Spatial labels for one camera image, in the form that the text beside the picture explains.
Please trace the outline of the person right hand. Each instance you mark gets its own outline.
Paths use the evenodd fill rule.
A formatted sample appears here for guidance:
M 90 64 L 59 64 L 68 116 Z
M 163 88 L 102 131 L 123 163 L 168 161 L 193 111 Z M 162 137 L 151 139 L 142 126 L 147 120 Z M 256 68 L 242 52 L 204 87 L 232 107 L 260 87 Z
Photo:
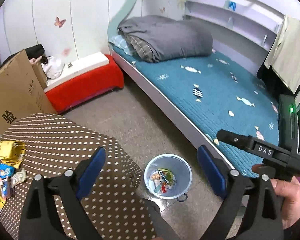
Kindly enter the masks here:
M 283 197 L 281 209 L 283 228 L 290 228 L 300 219 L 300 183 L 296 177 L 290 182 L 274 178 L 270 181 L 276 195 Z

